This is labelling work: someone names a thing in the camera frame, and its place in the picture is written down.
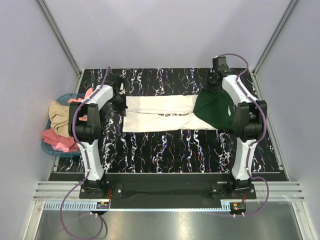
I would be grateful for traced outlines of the cream and green t-shirt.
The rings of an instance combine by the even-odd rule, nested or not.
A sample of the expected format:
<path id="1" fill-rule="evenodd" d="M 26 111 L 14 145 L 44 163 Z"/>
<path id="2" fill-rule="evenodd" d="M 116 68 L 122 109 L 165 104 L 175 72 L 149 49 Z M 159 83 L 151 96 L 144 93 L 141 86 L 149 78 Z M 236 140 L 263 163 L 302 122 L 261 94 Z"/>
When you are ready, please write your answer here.
<path id="1" fill-rule="evenodd" d="M 197 95 L 129 96 L 124 133 L 231 130 L 235 105 L 226 91 Z"/>

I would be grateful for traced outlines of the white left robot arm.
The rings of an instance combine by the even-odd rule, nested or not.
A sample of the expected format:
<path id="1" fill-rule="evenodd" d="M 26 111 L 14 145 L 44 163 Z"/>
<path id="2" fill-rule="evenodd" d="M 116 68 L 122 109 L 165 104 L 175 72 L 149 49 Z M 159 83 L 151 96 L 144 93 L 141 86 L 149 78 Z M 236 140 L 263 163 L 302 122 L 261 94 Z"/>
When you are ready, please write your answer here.
<path id="1" fill-rule="evenodd" d="M 69 104 L 68 132 L 81 152 L 85 176 L 79 182 L 81 191 L 97 198 L 108 193 L 107 180 L 103 170 L 98 141 L 102 133 L 101 109 L 111 103 L 111 109 L 126 115 L 127 101 L 125 83 L 117 74 L 106 75 L 102 83 L 91 88 L 83 100 Z"/>

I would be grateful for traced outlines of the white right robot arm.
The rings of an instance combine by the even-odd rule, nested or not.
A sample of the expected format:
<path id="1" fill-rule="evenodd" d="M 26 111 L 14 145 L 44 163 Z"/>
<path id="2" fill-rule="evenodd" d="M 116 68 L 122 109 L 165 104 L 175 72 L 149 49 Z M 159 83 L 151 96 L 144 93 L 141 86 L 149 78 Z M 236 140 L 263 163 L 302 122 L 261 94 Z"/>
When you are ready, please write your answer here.
<path id="1" fill-rule="evenodd" d="M 235 74 L 227 64 L 228 54 L 212 59 L 212 70 L 207 81 L 210 87 L 226 91 L 236 105 L 232 131 L 237 146 L 234 165 L 225 184 L 212 185 L 212 197 L 236 200 L 255 199 L 252 184 L 252 163 L 258 143 L 264 139 L 267 131 L 267 108 L 264 100 L 258 100 L 241 81 L 241 75 Z"/>

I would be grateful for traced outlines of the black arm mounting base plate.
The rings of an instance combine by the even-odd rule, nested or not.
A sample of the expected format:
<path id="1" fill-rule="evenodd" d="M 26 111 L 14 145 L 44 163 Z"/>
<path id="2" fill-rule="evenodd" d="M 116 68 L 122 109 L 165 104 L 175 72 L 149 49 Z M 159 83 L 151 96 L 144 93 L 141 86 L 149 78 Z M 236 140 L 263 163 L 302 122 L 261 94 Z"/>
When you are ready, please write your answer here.
<path id="1" fill-rule="evenodd" d="M 229 173 L 106 173 L 107 189 L 111 189 L 111 201 L 123 203 L 152 203 L 160 202 L 166 205 L 182 205 L 195 207 L 209 206 L 213 199 L 212 185 L 226 184 Z M 254 173 L 253 177 L 264 178 L 270 191 L 273 186 L 287 183 L 283 172 Z M 76 186 L 84 174 L 53 173 L 50 181 L 39 183 L 37 191 L 43 191 L 49 198 L 63 199 L 72 187 Z M 108 194 L 91 196 L 81 191 L 77 186 L 68 199 L 106 199 Z"/>

